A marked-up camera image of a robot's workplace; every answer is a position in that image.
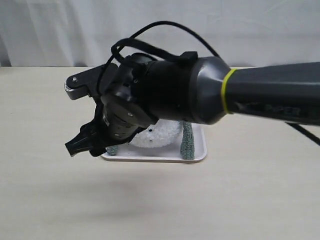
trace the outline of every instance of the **white curtain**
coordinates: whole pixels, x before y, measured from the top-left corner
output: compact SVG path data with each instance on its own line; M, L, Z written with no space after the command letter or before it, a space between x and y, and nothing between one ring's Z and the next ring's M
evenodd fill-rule
M320 61L320 0L0 0L0 63L100 65L113 43L159 20L193 29L232 66ZM171 26L140 39L210 54Z

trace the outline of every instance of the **beige table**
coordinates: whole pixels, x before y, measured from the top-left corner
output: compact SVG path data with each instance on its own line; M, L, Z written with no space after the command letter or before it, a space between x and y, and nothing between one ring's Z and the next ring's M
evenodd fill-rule
M197 164L70 158L94 103L64 81L83 70L0 67L0 240L320 238L320 147L282 122L206 126Z

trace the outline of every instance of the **white tray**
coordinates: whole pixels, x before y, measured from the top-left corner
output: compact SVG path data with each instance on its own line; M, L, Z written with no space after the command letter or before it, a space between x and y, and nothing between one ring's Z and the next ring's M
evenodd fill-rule
M170 145L158 148L141 148L129 144L119 146L116 156L107 153L101 155L111 162L145 162L145 163L198 163L207 156L207 143L201 125L192 124L194 137L194 160L184 160L180 155L182 134Z

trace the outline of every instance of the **yellow ring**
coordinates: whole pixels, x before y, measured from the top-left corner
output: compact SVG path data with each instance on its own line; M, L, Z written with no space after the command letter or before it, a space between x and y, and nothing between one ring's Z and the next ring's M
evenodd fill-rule
M226 90L227 90L227 82L230 78L230 76L235 72L235 68L231 69L227 75L225 75L223 82L222 82L222 86L221 86L221 99L222 99L222 105L223 105L223 109L227 114L231 114L231 112L228 110L228 106L227 106L227 100L226 100Z

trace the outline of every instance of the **white cotton ball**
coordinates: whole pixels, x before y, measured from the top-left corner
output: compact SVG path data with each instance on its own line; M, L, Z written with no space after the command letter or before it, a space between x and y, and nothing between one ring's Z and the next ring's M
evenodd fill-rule
M179 121L160 119L155 125L138 133L130 142L139 148L160 148L172 144L182 132Z

